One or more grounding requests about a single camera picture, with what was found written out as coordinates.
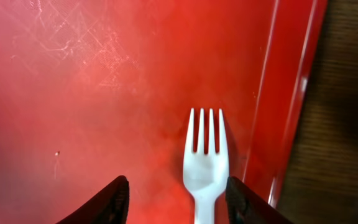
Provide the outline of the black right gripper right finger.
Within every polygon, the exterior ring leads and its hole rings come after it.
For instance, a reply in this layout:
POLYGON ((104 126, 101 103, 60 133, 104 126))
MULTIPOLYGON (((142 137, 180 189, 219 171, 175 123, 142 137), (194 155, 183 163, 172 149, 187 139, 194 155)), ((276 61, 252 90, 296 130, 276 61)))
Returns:
POLYGON ((293 224, 237 177, 227 178, 225 200, 229 224, 293 224))

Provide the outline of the white plastic fork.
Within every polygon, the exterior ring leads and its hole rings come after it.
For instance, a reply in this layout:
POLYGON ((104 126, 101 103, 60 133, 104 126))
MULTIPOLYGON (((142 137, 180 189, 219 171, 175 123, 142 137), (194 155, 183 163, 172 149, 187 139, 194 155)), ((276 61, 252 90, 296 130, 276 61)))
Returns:
POLYGON ((201 110, 197 146, 194 147, 195 110, 191 109, 183 156, 183 183, 195 201, 195 224, 213 224, 214 206, 225 191, 229 154, 223 111, 219 110, 219 151, 216 152, 213 110, 209 111, 208 153, 204 153, 204 110, 201 110))

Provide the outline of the red plastic tray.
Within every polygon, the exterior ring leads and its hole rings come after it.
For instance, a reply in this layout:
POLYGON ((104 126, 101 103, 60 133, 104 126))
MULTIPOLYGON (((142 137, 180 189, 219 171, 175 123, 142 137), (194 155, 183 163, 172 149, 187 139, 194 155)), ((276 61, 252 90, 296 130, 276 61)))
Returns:
POLYGON ((119 175, 129 223, 192 223, 190 115, 282 189, 326 1, 0 0, 0 223, 56 223, 119 175))

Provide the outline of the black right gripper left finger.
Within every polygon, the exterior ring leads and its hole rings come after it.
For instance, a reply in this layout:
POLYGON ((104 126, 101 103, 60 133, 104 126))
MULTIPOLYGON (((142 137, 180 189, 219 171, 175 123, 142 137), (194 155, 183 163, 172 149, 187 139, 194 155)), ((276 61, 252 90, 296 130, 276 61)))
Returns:
POLYGON ((58 224, 125 224, 129 200, 129 181, 120 175, 58 224))

